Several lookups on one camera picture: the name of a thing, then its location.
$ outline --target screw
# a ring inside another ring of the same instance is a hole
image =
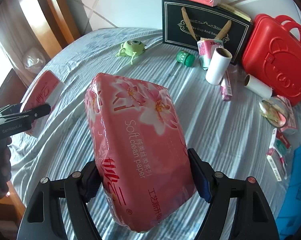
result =
[[[256,182],[256,179],[254,177],[248,177],[247,180],[253,184]]]
[[[45,184],[47,181],[48,181],[48,178],[47,178],[47,177],[43,177],[43,178],[40,180],[40,182],[41,182],[42,184]]]
[[[220,172],[220,171],[215,172],[215,177],[216,178],[222,178],[223,176],[224,176],[224,174],[222,172]]]
[[[73,178],[78,178],[79,176],[81,176],[81,173],[80,171],[75,171],[73,174],[72,174]]]

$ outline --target lint roller refill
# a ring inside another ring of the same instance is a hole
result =
[[[250,74],[245,78],[244,87],[258,94],[262,98],[271,98],[273,94],[272,88]]]
[[[219,85],[231,59],[232,54],[227,49],[215,48],[205,76],[207,82],[212,85]]]

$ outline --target wooden furniture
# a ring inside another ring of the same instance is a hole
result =
[[[0,199],[0,220],[14,221],[19,227],[25,212],[25,206],[17,195],[12,182],[7,182],[9,196]]]
[[[80,37],[65,0],[18,0],[50,58]]]
[[[0,87],[0,108],[20,103],[26,91],[26,86],[11,69]]]

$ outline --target green bottle cap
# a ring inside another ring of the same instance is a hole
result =
[[[187,67],[191,67],[194,63],[195,56],[187,51],[181,50],[177,53],[176,60]]]
[[[189,54],[185,59],[184,65],[186,67],[191,67],[193,66],[194,60],[195,60],[195,56],[193,54]]]

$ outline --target red basket handle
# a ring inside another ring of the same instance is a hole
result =
[[[283,27],[289,32],[291,29],[298,28],[301,30],[301,25],[297,22],[288,22],[283,25]]]
[[[276,21],[278,21],[280,24],[282,24],[285,21],[291,21],[291,22],[296,22],[293,18],[287,16],[287,15],[278,15],[275,18]],[[301,43],[301,30],[298,29],[299,31],[299,42]]]

